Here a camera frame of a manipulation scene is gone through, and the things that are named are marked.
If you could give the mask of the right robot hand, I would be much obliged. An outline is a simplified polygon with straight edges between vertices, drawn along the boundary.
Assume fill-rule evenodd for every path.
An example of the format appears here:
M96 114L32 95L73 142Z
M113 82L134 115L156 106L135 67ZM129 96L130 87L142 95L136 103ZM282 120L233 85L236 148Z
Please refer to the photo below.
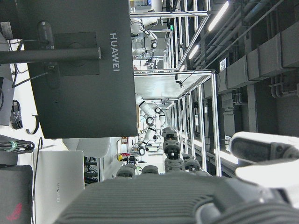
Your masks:
M165 173L121 167L114 179L92 184L57 224L296 224L299 221L299 139L238 132L231 154L249 162L235 177L212 176L181 154L178 135L165 128Z

